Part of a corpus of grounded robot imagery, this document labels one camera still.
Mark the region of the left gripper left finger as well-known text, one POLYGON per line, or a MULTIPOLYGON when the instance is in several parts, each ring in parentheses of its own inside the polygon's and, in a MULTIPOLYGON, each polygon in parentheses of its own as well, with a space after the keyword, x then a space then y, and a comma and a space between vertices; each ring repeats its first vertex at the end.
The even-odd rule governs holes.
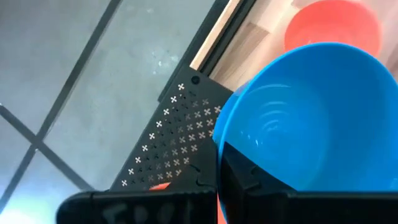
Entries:
POLYGON ((217 146, 213 140, 206 140, 198 146, 198 152, 189 165, 176 177, 167 190, 216 189, 217 146))

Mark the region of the black horizontal rail bar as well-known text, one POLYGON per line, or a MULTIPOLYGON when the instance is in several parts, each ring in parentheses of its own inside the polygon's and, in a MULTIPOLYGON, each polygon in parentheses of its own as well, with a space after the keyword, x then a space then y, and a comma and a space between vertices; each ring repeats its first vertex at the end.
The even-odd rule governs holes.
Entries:
MULTIPOLYGON (((221 29, 221 34, 218 35, 216 42, 206 54, 204 61, 200 64, 198 69, 200 73, 206 76, 210 75, 256 1, 257 0, 238 0, 237 8, 233 10, 231 18, 228 19, 226 25, 221 29)), ((210 34, 211 28, 216 24, 216 20, 219 18, 222 11, 226 9, 227 3, 228 0, 214 1, 194 38, 190 42, 190 45, 187 47, 185 53, 178 62, 178 65, 176 66, 172 76, 169 78, 164 89, 159 95, 158 101, 163 100, 173 80, 178 75, 181 67, 188 65, 193 61, 194 56, 196 56, 196 54, 199 52, 199 49, 204 43, 205 38, 208 36, 208 34, 210 34)))

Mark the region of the black perforated metal shelf rack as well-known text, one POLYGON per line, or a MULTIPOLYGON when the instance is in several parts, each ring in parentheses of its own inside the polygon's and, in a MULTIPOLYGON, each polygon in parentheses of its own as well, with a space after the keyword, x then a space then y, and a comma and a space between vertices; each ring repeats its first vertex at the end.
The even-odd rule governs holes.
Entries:
POLYGON ((147 190, 176 179, 199 146, 212 138, 232 94, 190 67, 182 67, 143 130, 111 190, 147 190))

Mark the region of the orange mini plastic bowl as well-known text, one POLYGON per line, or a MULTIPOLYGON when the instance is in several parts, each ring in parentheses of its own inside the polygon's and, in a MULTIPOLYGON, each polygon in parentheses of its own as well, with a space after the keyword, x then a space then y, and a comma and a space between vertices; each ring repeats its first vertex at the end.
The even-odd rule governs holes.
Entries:
POLYGON ((377 57, 382 30, 372 10, 351 0, 322 0, 297 12, 284 34, 286 52, 319 42, 338 42, 357 47, 377 57))

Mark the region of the blue mini plastic bowl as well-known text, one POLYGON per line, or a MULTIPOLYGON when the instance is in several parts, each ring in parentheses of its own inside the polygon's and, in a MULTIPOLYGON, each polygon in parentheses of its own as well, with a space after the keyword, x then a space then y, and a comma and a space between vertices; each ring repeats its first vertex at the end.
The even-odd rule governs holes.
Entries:
POLYGON ((230 96, 213 140, 297 190, 398 191, 398 83, 356 47, 299 47, 230 96))

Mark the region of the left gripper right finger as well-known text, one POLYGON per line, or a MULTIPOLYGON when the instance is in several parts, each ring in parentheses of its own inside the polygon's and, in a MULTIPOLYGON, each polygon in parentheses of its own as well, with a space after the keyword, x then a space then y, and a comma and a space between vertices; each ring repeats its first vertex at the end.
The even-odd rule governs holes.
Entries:
POLYGON ((222 192, 282 192, 293 190, 225 143, 221 161, 222 192))

